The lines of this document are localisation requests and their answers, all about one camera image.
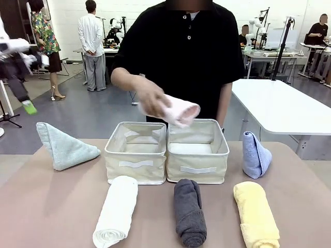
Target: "towel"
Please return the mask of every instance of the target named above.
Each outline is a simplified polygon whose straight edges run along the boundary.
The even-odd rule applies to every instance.
[[[109,187],[93,233],[97,248],[108,248],[126,239],[137,203],[138,182],[127,176],[116,177]]]
[[[96,146],[85,144],[48,123],[38,122],[36,126],[41,142],[53,158],[55,170],[63,171],[101,154]]]
[[[189,127],[193,123],[193,120],[200,114],[199,105],[168,95],[166,95],[166,97],[171,102],[171,107],[166,107],[160,101],[160,105],[162,106],[164,111],[163,120],[165,122],[175,125],[179,128],[186,128]],[[138,108],[141,113],[147,115],[142,105],[139,104]]]
[[[247,176],[258,179],[269,168],[273,158],[271,152],[265,149],[252,132],[243,136],[244,172]]]
[[[199,185],[188,179],[180,180],[175,186],[174,207],[176,233],[186,247],[199,247],[207,238],[207,227],[202,212]]]
[[[242,182],[233,188],[241,229],[247,248],[279,248],[279,230],[264,189],[255,182]]]

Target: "beige storage bin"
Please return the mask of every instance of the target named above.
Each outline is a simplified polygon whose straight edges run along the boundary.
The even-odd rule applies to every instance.
[[[105,147],[108,183],[118,176],[140,185],[165,182],[167,127],[163,123],[121,122]]]
[[[195,119],[189,128],[168,127],[167,180],[191,179],[221,184],[227,171],[229,147],[217,121]]]

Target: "pink towel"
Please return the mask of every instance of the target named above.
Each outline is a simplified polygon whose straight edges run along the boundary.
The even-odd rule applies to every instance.
[[[180,128],[189,127],[192,124],[194,118],[196,118],[199,115],[200,106],[195,103],[184,101],[168,95],[166,95],[166,97],[171,102],[171,107],[166,107],[160,101],[160,105],[162,106],[164,111],[164,117],[162,119],[165,122],[172,125],[176,125]],[[140,104],[139,104],[139,110],[144,115],[147,115],[146,111],[143,109],[142,105]]]

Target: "teal towel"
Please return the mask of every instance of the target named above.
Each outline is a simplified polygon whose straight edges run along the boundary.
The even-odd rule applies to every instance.
[[[85,144],[48,123],[38,122],[36,126],[41,142],[53,158],[55,170],[63,171],[101,154],[96,146]]]

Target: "triangle folded towel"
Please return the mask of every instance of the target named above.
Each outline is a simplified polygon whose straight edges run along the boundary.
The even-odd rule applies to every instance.
[[[53,158],[55,170],[63,171],[101,154],[96,146],[73,138],[48,123],[38,122],[36,127],[41,142]]]
[[[92,239],[96,248],[108,248],[128,237],[137,203],[138,182],[116,177],[110,185]]]
[[[271,152],[265,149],[252,132],[245,132],[243,136],[244,172],[247,176],[258,179],[269,168],[273,158]]]
[[[171,102],[171,107],[166,107],[161,101],[159,101],[164,111],[163,120],[165,122],[179,128],[186,128],[189,127],[193,123],[193,120],[200,114],[199,105],[168,95],[166,95],[166,97]],[[147,115],[142,105],[139,104],[138,108],[141,113]]]

